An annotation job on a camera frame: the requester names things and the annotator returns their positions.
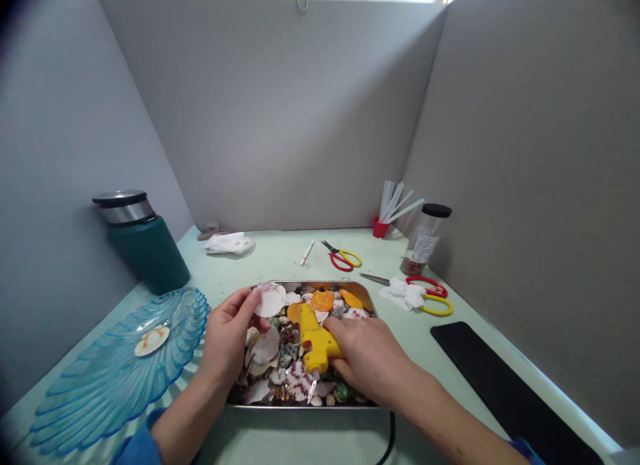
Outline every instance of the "orange seashell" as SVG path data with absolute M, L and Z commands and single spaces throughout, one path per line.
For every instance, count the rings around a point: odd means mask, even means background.
M 320 292 L 311 297 L 311 308 L 318 312 L 329 312 L 333 308 L 333 292 Z
M 292 323 L 300 323 L 300 306 L 302 303 L 291 304 L 287 309 L 287 317 Z
M 346 290 L 340 290 L 340 295 L 342 295 L 342 298 L 345 299 L 345 302 L 351 308 L 360 308 L 360 309 L 364 308 L 362 306 L 362 302 L 351 292 L 347 292 Z

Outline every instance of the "white pen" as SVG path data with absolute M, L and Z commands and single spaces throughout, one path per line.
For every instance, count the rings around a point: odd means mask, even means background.
M 313 247 L 314 243 L 315 243 L 315 239 L 313 239 L 311 241 L 311 243 L 309 244 L 309 248 L 307 249 L 307 251 L 303 255 L 302 260 L 300 260 L 300 266 L 303 266 L 305 264 L 305 261 L 307 260 L 307 257 L 309 256 L 309 252 L 311 252 L 311 248 Z

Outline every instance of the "black power cord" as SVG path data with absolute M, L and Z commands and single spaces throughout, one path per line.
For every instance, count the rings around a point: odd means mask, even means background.
M 389 444 L 387 445 L 387 451 L 382 455 L 382 458 L 376 465 L 382 465 L 386 462 L 393 450 L 393 444 L 395 443 L 395 414 L 393 412 L 389 412 L 389 422 Z

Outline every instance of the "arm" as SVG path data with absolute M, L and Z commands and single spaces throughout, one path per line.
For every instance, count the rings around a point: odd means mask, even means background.
M 190 383 L 151 427 L 153 440 L 139 431 L 133 444 L 121 446 L 113 463 L 156 463 L 158 453 L 163 465 L 192 462 L 242 370 L 247 329 L 256 326 L 266 332 L 271 328 L 266 318 L 253 315 L 260 299 L 259 290 L 249 294 L 244 288 L 209 314 L 202 359 Z
M 360 392 L 402 415 L 457 465 L 528 465 L 522 455 L 470 414 L 434 376 L 413 363 L 376 318 L 328 318 L 325 327 L 346 358 L 332 365 Z

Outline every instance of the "metal tray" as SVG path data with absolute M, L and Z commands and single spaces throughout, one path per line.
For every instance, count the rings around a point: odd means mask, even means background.
M 347 292 L 350 292 L 358 298 L 362 302 L 362 304 L 367 304 L 373 309 L 373 314 L 371 316 L 377 317 L 378 313 L 375 310 L 375 305 L 371 300 L 371 296 L 367 289 L 359 284 L 358 282 L 353 282 L 351 280 L 268 280 L 268 282 L 277 282 L 282 284 L 285 287 L 287 292 L 293 291 L 293 289 L 297 288 L 300 285 L 310 285 L 314 288 L 331 288 L 334 286 L 338 286 L 343 288 Z M 334 405 L 334 406 L 313 406 L 313 405 L 266 405 L 266 404 L 252 404 L 252 405 L 242 405 L 242 404 L 230 404 L 227 403 L 228 407 L 245 409 L 245 410 L 371 410 L 379 408 L 378 405 L 374 403 L 370 404 L 358 404 L 358 405 Z

